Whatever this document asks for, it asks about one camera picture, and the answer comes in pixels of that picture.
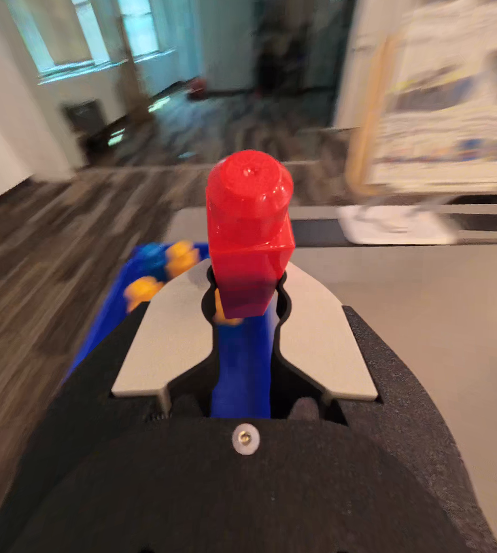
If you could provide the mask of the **red mega block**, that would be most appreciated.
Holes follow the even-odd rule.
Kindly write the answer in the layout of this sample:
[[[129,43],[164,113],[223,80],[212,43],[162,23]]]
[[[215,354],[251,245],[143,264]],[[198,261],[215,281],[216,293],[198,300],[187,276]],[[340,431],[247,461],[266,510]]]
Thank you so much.
[[[217,284],[226,319],[261,316],[271,302],[277,281],[246,281]]]
[[[286,167],[258,150],[218,162],[206,186],[209,251],[218,285],[273,286],[294,251],[288,208],[294,190]]]

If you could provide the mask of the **group of block towers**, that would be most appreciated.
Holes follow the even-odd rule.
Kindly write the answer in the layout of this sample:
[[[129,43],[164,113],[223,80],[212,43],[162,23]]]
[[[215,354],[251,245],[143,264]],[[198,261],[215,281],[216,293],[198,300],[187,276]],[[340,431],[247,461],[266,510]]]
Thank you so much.
[[[193,268],[201,261],[201,256],[192,242],[181,240],[169,247],[155,243],[145,245],[139,251],[138,260],[141,277],[130,283],[122,294],[127,313],[150,301],[166,283]]]

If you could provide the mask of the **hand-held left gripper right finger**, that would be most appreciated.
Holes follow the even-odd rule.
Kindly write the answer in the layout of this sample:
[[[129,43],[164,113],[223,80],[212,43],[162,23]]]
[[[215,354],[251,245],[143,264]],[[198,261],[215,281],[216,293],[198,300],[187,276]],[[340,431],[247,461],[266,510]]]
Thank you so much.
[[[322,415],[340,415],[342,400],[378,400],[342,302],[292,262],[277,285],[277,295],[271,414],[287,415],[303,397],[314,399]]]

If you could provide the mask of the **printed instruction sheet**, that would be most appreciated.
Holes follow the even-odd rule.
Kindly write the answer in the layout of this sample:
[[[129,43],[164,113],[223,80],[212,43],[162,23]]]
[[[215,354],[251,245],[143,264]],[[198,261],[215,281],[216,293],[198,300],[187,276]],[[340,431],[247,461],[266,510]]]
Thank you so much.
[[[497,1],[418,1],[368,182],[497,185]]]

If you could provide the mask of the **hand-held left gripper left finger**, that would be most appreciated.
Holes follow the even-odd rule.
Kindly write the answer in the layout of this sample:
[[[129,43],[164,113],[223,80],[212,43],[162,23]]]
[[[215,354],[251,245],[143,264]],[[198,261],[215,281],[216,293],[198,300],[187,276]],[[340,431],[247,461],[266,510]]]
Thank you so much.
[[[166,284],[149,302],[111,392],[155,397],[169,415],[182,396],[209,415],[220,376],[215,289],[210,259]]]

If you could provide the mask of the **wooden document stand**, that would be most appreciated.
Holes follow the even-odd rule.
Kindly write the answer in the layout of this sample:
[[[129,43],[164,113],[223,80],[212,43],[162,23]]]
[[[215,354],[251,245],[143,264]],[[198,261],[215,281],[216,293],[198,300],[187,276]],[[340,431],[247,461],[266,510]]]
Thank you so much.
[[[394,79],[403,27],[417,1],[358,1],[349,35],[336,123],[352,130],[346,183],[356,204],[339,208],[356,245],[451,245],[456,238],[435,213],[449,199],[497,195],[495,184],[373,185],[368,182],[385,95]]]

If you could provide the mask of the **blue plastic bin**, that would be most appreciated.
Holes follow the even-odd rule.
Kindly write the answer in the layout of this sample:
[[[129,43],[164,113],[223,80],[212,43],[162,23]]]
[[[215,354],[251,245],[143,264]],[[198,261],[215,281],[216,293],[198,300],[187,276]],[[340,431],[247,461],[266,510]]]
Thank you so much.
[[[67,378],[127,317],[128,302],[123,294],[128,286],[143,277],[168,281],[165,253],[170,247],[170,243],[148,243],[133,250],[115,278]],[[212,393],[213,417],[270,418],[270,366],[277,325],[276,306],[277,298],[273,298],[263,316],[245,318],[238,326],[219,325],[220,377]]]

